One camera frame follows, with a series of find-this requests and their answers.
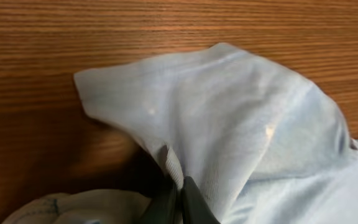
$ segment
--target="wooden surface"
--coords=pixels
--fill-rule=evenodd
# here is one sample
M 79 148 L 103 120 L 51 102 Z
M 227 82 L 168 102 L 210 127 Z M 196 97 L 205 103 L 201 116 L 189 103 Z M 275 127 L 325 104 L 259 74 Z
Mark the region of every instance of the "wooden surface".
M 0 0 L 0 222 L 50 192 L 150 193 L 158 169 L 85 118 L 73 73 L 217 42 L 315 81 L 358 138 L 358 0 Z

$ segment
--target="light blue fabric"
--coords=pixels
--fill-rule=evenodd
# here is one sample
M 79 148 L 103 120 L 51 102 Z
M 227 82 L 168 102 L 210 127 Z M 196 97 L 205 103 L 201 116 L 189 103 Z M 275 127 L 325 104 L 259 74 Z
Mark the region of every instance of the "light blue fabric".
M 23 206 L 3 224 L 132 224 L 149 203 L 149 198 L 124 190 L 51 194 Z
M 358 223 L 358 142 L 294 71 L 218 44 L 75 83 L 88 116 L 132 134 L 179 188 L 192 176 L 223 224 Z

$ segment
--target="wooden table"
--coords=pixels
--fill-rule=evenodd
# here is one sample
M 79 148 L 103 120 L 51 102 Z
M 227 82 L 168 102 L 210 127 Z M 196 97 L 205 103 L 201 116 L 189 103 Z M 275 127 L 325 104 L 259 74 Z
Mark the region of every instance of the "wooden table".
M 358 138 L 358 0 L 0 0 L 0 222 L 50 192 L 152 194 L 155 164 L 85 117 L 73 73 L 217 42 L 312 79 Z

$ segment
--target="light blue cloth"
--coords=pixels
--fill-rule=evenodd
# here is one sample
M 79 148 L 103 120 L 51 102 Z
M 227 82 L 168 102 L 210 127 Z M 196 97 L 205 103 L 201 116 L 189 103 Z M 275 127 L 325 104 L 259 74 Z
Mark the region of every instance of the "light blue cloth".
M 132 134 L 179 187 L 192 176 L 223 224 L 358 223 L 358 141 L 294 71 L 218 44 L 75 83 L 88 116 Z

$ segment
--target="wood grain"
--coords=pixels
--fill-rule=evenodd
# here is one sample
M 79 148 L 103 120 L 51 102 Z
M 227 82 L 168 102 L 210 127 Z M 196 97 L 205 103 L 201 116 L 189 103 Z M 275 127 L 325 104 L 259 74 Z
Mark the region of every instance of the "wood grain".
M 51 192 L 152 194 L 158 168 L 85 118 L 72 75 L 217 42 L 312 79 L 358 138 L 358 0 L 0 0 L 0 222 Z

